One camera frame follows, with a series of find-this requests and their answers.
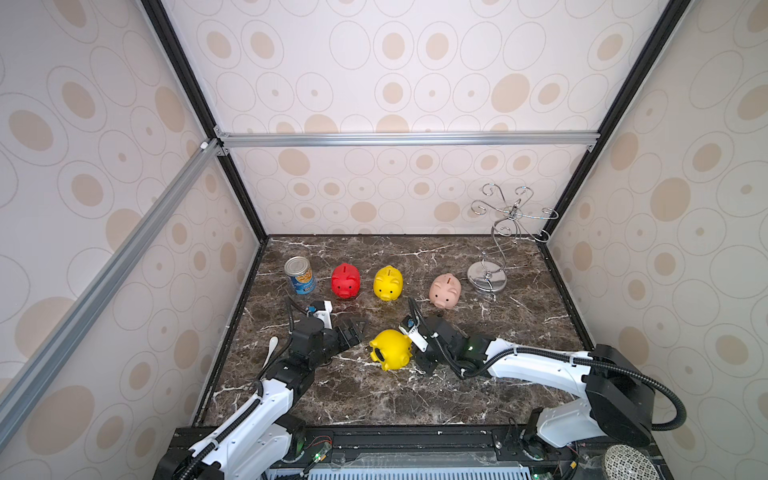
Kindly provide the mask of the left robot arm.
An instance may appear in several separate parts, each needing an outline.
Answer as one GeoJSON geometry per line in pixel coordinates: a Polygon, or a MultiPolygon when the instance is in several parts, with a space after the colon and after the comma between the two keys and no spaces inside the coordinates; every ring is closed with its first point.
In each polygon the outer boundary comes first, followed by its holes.
{"type": "Polygon", "coordinates": [[[251,397],[192,446],[169,449],[155,479],[258,479],[285,456],[303,455],[301,421],[289,411],[314,382],[317,368],[362,342],[366,320],[333,316],[328,301],[297,316],[292,300],[286,308],[287,343],[262,367],[251,397]]]}

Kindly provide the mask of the yellow piggy bank front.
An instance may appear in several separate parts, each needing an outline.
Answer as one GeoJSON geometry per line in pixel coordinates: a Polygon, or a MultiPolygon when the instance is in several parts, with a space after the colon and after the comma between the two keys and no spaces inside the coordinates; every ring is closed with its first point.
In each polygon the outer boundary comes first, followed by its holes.
{"type": "Polygon", "coordinates": [[[411,360],[411,339],[399,331],[387,329],[369,342],[371,358],[384,371],[399,370],[411,360]]]}

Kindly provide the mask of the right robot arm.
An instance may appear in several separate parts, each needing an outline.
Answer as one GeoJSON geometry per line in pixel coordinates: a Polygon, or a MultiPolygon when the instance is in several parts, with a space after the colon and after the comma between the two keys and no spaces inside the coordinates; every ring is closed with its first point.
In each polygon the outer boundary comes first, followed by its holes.
{"type": "Polygon", "coordinates": [[[573,395],[569,403],[531,411],[519,435],[526,454],[539,460],[549,449],[608,437],[631,447],[646,447],[654,432],[684,425],[687,410],[663,383],[641,373],[615,348],[553,351],[483,335],[465,336],[440,316],[406,317],[400,330],[412,342],[419,368],[439,365],[459,378],[514,379],[573,395]]]}

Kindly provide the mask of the pink piggy bank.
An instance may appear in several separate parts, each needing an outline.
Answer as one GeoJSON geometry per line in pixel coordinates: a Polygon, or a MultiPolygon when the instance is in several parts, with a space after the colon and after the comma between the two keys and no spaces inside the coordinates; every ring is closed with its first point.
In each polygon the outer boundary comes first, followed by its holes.
{"type": "Polygon", "coordinates": [[[438,309],[453,309],[459,302],[462,286],[459,279],[451,273],[437,276],[429,289],[429,300],[438,309]]]}

